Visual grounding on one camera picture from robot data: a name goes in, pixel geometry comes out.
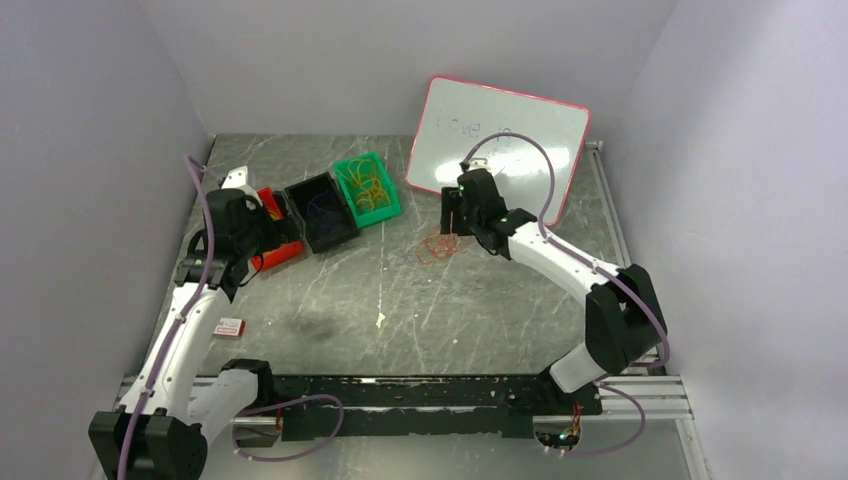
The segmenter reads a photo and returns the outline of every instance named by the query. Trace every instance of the pink whiteboard frame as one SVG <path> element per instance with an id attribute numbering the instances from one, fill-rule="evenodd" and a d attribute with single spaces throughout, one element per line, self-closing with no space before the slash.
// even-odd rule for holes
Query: pink whiteboard frame
<path id="1" fill-rule="evenodd" d="M 461 78 L 451 77 L 451 76 L 448 76 L 448 75 L 434 75 L 432 78 L 430 78 L 430 83 L 427 85 L 427 98 L 424 99 L 424 105 L 427 105 L 427 100 L 429 100 L 429 98 L 430 98 L 430 89 L 433 86 L 433 81 L 436 80 L 436 79 L 439 79 L 439 78 L 444 79 L 444 80 L 451 80 L 451 81 L 459 82 L 459 83 L 465 83 L 465 84 L 468 84 L 468 85 L 474 85 L 474 86 L 477 86 L 477 87 L 488 88 L 488 89 L 491 89 L 491 90 L 497 90 L 499 92 L 509 93 L 509 94 L 512 94 L 512 95 L 519 95 L 519 96 L 522 96 L 522 97 L 532 98 L 532 99 L 535 99 L 535 100 L 542 100 L 544 102 L 556 103 L 557 105 L 563 105 L 563 106 L 566 106 L 566 107 L 577 108 L 577 109 L 580 109 L 580 110 L 583 110 L 584 112 L 586 112 L 586 115 L 588 117 L 588 120 L 586 121 L 586 130 L 583 131 L 583 137 L 580 140 L 580 146 L 577 148 L 577 157 L 574 159 L 574 167 L 571 169 L 571 175 L 569 175 L 568 183 L 565 186 L 565 194 L 562 197 L 562 204 L 559 206 L 559 212 L 557 213 L 556 220 L 549 223 L 548 225 L 553 225 L 553 224 L 559 223 L 559 221 L 562 220 L 562 214 L 565 212 L 565 201 L 566 201 L 566 199 L 568 199 L 568 192 L 571 190 L 571 180 L 574 178 L 574 172 L 577 171 L 577 162 L 580 161 L 580 157 L 583 154 L 583 146 L 586 144 L 586 135 L 589 133 L 589 125 L 592 124 L 592 112 L 590 112 L 588 108 L 582 107 L 580 105 L 574 105 L 574 104 L 571 104 L 571 103 L 561 102 L 559 100 L 552 100 L 550 98 L 538 97 L 536 95 L 530 95 L 529 93 L 514 92 L 512 90 L 506 90 L 506 89 L 503 89 L 503 88 L 493 87 L 491 85 L 483 85 L 481 83 L 470 82 L 468 80 L 463 80 Z M 424 107 L 421 107 L 421 116 L 418 117 L 418 128 L 415 130 L 415 140 L 412 141 L 412 150 L 410 150 L 410 152 L 409 152 L 409 163 L 407 164 L 406 175 L 404 175 L 404 178 L 406 180 L 406 184 L 409 185 L 410 187 L 416 189 L 416 190 L 421 190 L 421 191 L 424 191 L 424 192 L 435 193 L 436 195 L 440 195 L 441 192 L 437 192 L 435 190 L 430 190 L 428 188 L 424 188 L 424 187 L 420 187 L 418 185 L 414 185 L 414 184 L 410 183 L 410 181 L 409 181 L 409 170 L 412 167 L 412 154 L 415 153 L 415 144 L 418 142 L 418 133 L 421 131 L 421 122 L 423 122 L 423 121 L 424 121 Z"/>

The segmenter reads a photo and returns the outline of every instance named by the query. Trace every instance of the metal frame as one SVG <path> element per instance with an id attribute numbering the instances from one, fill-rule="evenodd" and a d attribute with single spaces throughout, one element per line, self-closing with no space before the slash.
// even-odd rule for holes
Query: metal frame
<path id="1" fill-rule="evenodd" d="M 203 399 L 224 396 L 220 387 L 233 386 L 232 379 L 225 379 L 230 373 L 228 370 L 218 377 L 195 379 L 188 394 L 192 413 L 195 408 L 207 410 L 199 406 Z M 133 378 L 126 381 L 138 383 Z M 500 433 L 505 438 L 533 438 L 535 416 L 570 417 L 575 404 L 587 416 L 603 413 L 597 387 L 587 384 L 565 394 L 545 374 L 275 375 L 273 385 L 282 399 L 316 394 L 338 397 L 345 405 L 340 437 Z M 219 415 L 218 422 L 210 427 L 210 434 L 217 436 L 227 423 L 233 423 L 230 419 L 237 412 L 222 412 L 225 415 Z M 214 416 L 215 412 L 206 413 Z M 287 410 L 283 415 L 286 424 L 283 440 L 311 440 L 316 432 L 320 435 L 332 430 L 337 419 L 338 409 L 326 405 L 307 404 Z M 244 421 L 239 418 L 235 423 Z"/>
<path id="2" fill-rule="evenodd" d="M 615 209 L 612 193 L 607 183 L 606 173 L 601 154 L 603 153 L 603 142 L 586 142 L 583 150 L 584 160 L 589 160 L 595 173 L 595 181 L 601 191 L 601 202 L 604 206 L 604 215 L 607 218 L 613 246 L 616 256 L 622 265 L 630 265 L 630 253 L 624 241 L 621 224 L 618 221 L 618 213 Z M 654 348 L 643 359 L 653 361 L 659 358 L 657 349 Z M 692 480 L 710 480 L 712 478 L 706 456 L 701 447 L 701 440 L 695 426 L 695 417 L 689 405 L 689 398 L 683 387 L 682 379 L 677 375 L 648 376 L 644 368 L 628 368 L 625 374 L 637 376 L 610 377 L 607 382 L 630 395 L 634 395 L 645 409 L 648 419 L 674 420 L 677 432 L 680 436 L 680 445 L 689 467 L 689 475 Z M 598 420 L 633 420 L 639 415 L 635 408 L 626 400 L 627 404 L 615 402 L 608 392 L 601 394 L 601 403 L 604 406 L 604 414 L 599 417 L 584 417 L 584 421 L 592 422 Z"/>

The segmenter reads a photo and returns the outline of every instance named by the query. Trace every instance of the whiteboard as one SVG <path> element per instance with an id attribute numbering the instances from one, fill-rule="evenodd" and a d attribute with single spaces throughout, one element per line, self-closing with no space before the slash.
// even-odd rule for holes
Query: whiteboard
<path id="1" fill-rule="evenodd" d="M 589 130 L 584 107 L 437 75 L 430 88 L 415 135 L 406 181 L 433 193 L 456 186 L 459 162 L 480 139 L 515 132 L 539 142 L 554 164 L 556 183 L 545 223 L 560 220 L 571 176 Z M 544 157 L 518 138 L 498 138 L 475 157 L 485 157 L 507 208 L 538 215 L 550 179 Z"/>

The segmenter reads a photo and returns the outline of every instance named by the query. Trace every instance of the black container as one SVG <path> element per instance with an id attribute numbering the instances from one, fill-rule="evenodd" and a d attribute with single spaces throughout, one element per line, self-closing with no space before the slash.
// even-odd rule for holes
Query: black container
<path id="1" fill-rule="evenodd" d="M 324 172 L 285 189 L 295 213 L 303 219 L 304 236 L 320 253 L 359 235 L 353 214 L 338 185 Z"/>

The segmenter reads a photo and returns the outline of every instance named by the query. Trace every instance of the small red and white box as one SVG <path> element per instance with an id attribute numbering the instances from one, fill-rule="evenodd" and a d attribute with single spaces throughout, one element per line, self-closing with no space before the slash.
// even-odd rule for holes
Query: small red and white box
<path id="1" fill-rule="evenodd" d="M 240 318 L 222 318 L 212 332 L 218 337 L 240 337 L 242 333 L 244 333 L 244 320 Z"/>

